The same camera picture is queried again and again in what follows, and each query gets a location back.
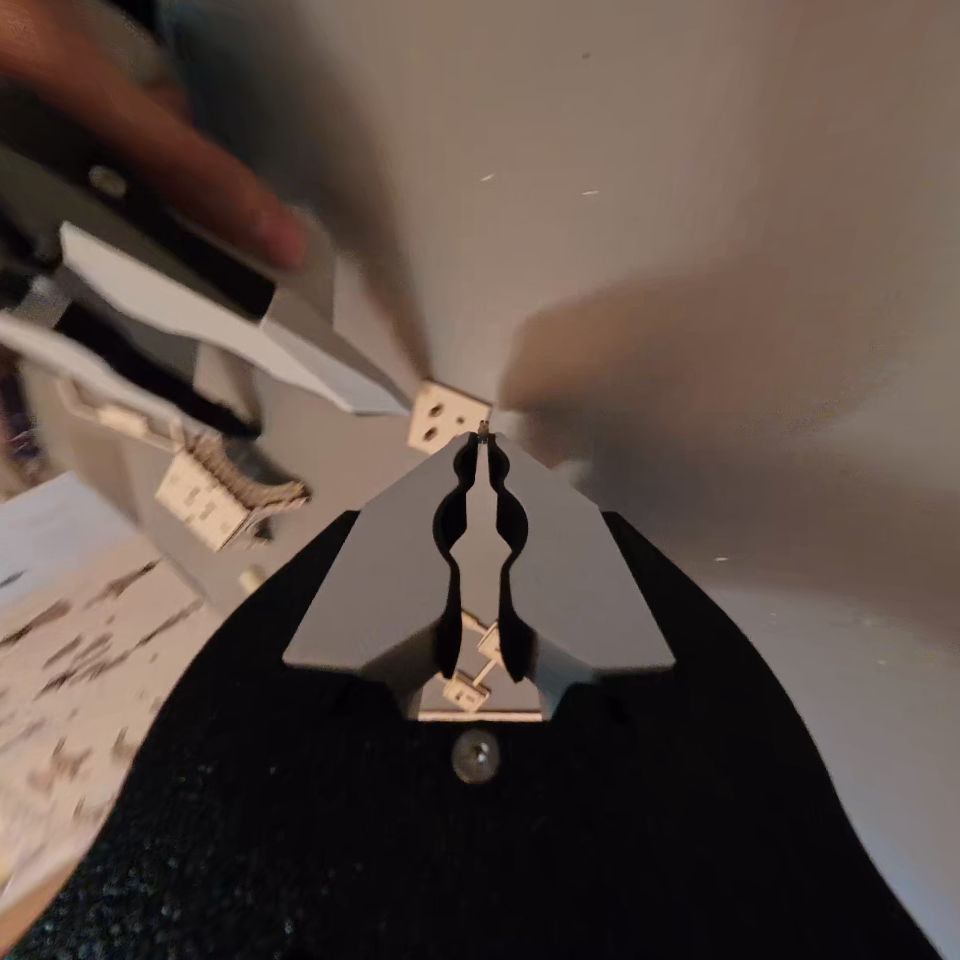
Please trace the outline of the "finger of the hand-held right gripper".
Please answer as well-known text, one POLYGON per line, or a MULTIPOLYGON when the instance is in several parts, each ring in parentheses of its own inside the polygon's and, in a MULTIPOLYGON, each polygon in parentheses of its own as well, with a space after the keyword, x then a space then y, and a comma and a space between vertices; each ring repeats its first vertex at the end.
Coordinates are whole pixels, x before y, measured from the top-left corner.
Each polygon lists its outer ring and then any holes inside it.
POLYGON ((254 442, 260 427, 207 398, 121 329, 78 303, 49 324, 20 309, 1 313, 2 345, 73 382, 81 395, 157 425, 254 442))
POLYGON ((396 382, 335 330, 332 314, 288 286, 248 319, 77 225, 59 228, 65 267, 127 317, 245 360, 272 379, 354 416, 410 413, 396 382))

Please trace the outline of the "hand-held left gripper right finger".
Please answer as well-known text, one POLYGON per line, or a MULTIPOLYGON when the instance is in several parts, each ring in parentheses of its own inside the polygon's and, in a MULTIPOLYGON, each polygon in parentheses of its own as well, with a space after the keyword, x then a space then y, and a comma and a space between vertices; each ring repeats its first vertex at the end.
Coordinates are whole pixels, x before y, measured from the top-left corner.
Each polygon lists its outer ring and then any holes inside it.
POLYGON ((676 659, 601 510, 502 434, 486 439, 504 666, 536 689, 552 718, 568 690, 659 675, 676 659))

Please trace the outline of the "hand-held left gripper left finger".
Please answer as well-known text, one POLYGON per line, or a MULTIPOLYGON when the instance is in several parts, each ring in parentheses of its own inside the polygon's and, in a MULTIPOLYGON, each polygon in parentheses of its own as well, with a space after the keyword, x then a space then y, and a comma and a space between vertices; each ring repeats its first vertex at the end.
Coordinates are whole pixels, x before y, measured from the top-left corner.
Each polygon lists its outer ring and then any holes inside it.
POLYGON ((417 718, 423 688, 450 677, 462 641, 461 575, 479 450, 463 433, 358 512, 283 653, 285 666, 384 685, 417 718))

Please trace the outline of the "small square wooden plate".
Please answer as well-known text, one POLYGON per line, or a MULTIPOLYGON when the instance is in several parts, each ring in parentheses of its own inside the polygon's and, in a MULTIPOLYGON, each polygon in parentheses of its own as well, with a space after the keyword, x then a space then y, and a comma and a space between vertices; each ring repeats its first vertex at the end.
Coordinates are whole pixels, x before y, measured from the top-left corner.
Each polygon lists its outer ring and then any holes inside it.
POLYGON ((414 397, 407 446, 433 455, 456 437, 477 431, 494 410, 492 404, 460 390, 424 380, 414 397))

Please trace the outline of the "person's right hand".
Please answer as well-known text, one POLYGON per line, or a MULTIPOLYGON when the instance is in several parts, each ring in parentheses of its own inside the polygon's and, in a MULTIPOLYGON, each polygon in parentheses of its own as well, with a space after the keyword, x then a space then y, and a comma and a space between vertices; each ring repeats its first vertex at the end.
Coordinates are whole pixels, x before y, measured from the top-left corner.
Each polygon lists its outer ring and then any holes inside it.
POLYGON ((210 234, 281 269, 304 264, 301 220, 193 126, 159 42, 114 3, 3 1, 1 68, 210 234))

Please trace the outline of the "wooden lattice tower base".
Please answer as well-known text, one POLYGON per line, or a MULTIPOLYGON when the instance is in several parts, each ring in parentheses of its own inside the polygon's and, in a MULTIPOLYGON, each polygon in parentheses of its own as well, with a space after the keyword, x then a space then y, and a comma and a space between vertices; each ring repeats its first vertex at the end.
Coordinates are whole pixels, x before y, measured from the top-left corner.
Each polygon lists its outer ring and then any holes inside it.
POLYGON ((276 518, 305 507, 311 491, 254 441, 187 433, 155 501, 212 552, 273 541, 276 518))

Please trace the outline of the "paper instruction leaflet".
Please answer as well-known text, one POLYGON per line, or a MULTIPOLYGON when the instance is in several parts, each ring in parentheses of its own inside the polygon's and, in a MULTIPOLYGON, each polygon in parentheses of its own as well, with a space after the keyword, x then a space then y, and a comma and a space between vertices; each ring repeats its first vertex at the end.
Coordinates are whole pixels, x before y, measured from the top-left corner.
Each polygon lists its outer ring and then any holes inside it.
POLYGON ((2 504, 2 914, 72 867, 225 614, 75 473, 2 504))

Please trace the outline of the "wooden four-square frame piece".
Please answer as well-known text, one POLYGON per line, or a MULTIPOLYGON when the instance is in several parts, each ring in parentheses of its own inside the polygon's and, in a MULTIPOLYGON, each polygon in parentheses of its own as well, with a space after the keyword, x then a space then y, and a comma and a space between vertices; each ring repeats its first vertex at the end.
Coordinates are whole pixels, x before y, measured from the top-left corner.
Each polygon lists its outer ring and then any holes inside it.
POLYGON ((492 690, 486 686, 486 679, 495 668, 504 667, 498 621, 487 625, 464 608, 461 610, 461 621, 463 629, 478 635, 477 651, 484 657, 485 663, 473 677, 456 671, 452 678, 446 681, 442 696, 462 713, 477 714, 492 696, 492 690))

